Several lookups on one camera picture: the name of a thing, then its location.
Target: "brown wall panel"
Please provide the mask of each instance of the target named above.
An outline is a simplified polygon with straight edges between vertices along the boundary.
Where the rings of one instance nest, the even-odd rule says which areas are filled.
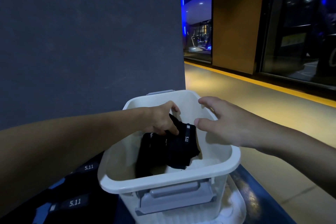
[[[261,2],[213,0],[213,65],[253,73]]]

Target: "yellow floor stripe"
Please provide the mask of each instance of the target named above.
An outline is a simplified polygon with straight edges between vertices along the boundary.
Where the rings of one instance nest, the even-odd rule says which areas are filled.
[[[287,88],[276,86],[276,85],[273,85],[273,84],[270,84],[270,83],[266,83],[266,82],[260,82],[260,81],[257,81],[257,80],[246,78],[244,76],[240,76],[240,75],[224,72],[224,71],[213,69],[213,68],[210,68],[210,67],[205,67],[205,66],[193,64],[193,63],[190,63],[190,62],[187,62],[187,61],[185,61],[184,63],[188,64],[188,65],[195,66],[195,67],[203,68],[203,69],[215,72],[215,73],[227,75],[229,77],[233,77],[233,78],[236,78],[236,79],[239,79],[239,80],[243,80],[243,81],[246,81],[246,82],[254,83],[254,84],[257,84],[257,85],[260,85],[260,86],[263,86],[263,87],[270,88],[272,90],[281,91],[281,92],[284,92],[284,93],[287,93],[287,94],[290,94],[290,95],[294,95],[294,96],[297,96],[297,97],[300,97],[300,98],[308,99],[308,100],[311,100],[311,101],[314,101],[314,102],[317,102],[317,103],[320,103],[320,104],[329,105],[331,107],[335,107],[336,108],[336,101],[333,101],[333,100],[330,100],[330,99],[325,99],[325,98],[309,95],[307,93],[303,93],[303,92],[299,92],[299,91],[296,91],[296,90],[287,89]]]

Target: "hand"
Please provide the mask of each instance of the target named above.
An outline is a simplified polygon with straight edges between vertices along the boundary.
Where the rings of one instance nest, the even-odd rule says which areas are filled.
[[[198,118],[194,121],[195,126],[219,136],[222,140],[219,143],[258,150],[274,148],[277,144],[274,135],[281,133],[281,125],[216,97],[203,97],[198,102],[212,109],[218,120]]]
[[[155,107],[150,107],[151,116],[153,118],[153,125],[145,128],[145,133],[157,133],[159,135],[165,135],[165,130],[169,130],[172,134],[178,135],[179,131],[174,125],[173,121],[169,117],[169,112],[172,109],[175,112],[179,112],[180,109],[173,101]]]

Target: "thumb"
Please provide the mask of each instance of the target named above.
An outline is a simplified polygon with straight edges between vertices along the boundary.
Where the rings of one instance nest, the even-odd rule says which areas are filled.
[[[204,118],[197,118],[194,121],[196,128],[214,133],[216,131],[216,122],[214,120],[204,119]]]

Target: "plastic container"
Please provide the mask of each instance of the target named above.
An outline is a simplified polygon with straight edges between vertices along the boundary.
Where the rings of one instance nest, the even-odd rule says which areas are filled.
[[[216,120],[198,103],[199,98],[189,90],[149,94],[129,100],[124,110],[172,100],[181,110],[173,115],[184,123],[194,124],[196,118]],[[142,136],[136,132],[105,151],[98,169],[103,190],[120,194],[138,224],[192,224],[215,219],[221,210],[227,176],[239,165],[239,148],[208,144],[206,138],[215,135],[197,129],[202,154],[193,158],[186,170],[162,167],[152,170],[153,176],[136,179],[135,163]]]

